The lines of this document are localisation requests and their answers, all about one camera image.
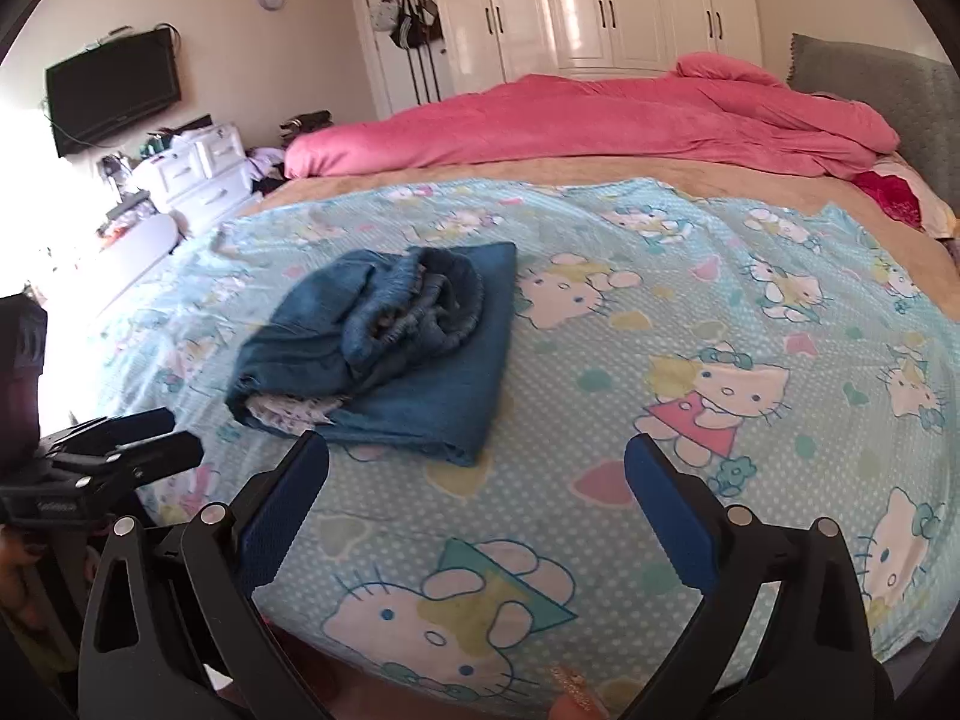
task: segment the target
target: folded denim clothing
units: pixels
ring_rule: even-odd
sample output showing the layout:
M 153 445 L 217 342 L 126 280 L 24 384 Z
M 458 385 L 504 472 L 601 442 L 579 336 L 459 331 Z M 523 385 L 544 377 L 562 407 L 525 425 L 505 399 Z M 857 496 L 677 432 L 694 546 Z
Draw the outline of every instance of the folded denim clothing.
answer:
M 309 426 L 330 442 L 471 466 L 496 411 L 516 272 L 507 242 L 349 252 L 301 281 L 241 347 L 227 406 L 277 435 Z

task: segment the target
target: black tv screen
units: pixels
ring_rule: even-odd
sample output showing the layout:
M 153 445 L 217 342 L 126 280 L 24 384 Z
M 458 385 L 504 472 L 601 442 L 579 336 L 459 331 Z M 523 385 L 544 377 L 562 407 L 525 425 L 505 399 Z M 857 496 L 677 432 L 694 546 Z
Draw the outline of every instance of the black tv screen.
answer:
M 47 70 L 58 156 L 75 154 L 181 98 L 172 33 L 120 38 Z

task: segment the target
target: drawer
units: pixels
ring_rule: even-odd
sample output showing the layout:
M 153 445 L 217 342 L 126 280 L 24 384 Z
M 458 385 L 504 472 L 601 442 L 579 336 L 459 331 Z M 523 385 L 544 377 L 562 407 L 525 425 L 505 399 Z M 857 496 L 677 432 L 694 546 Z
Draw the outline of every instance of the drawer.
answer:
M 205 232 L 214 220 L 249 197 L 246 176 L 238 165 L 206 181 L 199 189 L 178 197 L 172 209 L 184 234 L 195 236 Z
M 212 178 L 246 159 L 236 127 L 216 127 L 197 139 L 203 170 Z
M 178 194 L 193 189 L 206 180 L 200 154 L 193 143 L 152 157 L 136 169 L 136 182 L 150 191 L 157 210 L 164 211 Z

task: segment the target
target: silver rivet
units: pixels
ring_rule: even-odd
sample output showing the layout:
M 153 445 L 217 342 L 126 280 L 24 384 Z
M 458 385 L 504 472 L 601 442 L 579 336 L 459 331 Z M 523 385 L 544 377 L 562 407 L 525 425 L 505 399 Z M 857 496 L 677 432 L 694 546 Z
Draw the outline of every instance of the silver rivet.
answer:
M 117 536 L 126 536 L 134 527 L 136 527 L 136 521 L 133 517 L 120 517 L 120 519 L 113 524 L 113 532 L 116 533 Z
M 840 533 L 840 526 L 837 525 L 832 519 L 824 517 L 817 523 L 817 530 L 820 531 L 824 536 L 833 538 Z
M 227 516 L 227 507 L 222 503 L 214 503 L 200 512 L 200 522 L 205 525 L 216 525 Z
M 750 509 L 747 509 L 745 506 L 731 506 L 727 509 L 727 519 L 730 522 L 733 522 L 734 525 L 749 525 L 754 521 L 754 516 L 751 514 Z

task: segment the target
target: pink blanket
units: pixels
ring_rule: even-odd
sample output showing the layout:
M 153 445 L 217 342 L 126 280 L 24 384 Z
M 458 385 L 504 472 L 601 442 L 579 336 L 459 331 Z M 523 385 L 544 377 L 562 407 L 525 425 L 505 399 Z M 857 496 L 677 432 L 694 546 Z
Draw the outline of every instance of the pink blanket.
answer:
M 747 62 L 696 53 L 660 79 L 526 76 L 385 122 L 302 135 L 287 151 L 286 170 L 304 178 L 621 155 L 849 179 L 898 144 L 894 129 L 864 103 L 803 95 Z

